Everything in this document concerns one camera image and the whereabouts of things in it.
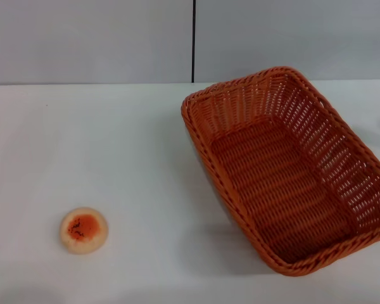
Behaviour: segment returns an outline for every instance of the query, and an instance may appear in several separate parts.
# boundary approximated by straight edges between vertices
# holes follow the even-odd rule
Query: table surface
[[[313,84],[380,159],[380,80]],[[257,257],[181,118],[206,86],[0,86],[0,304],[380,303],[380,243],[299,278]],[[58,241],[78,206],[110,226],[86,256]]]

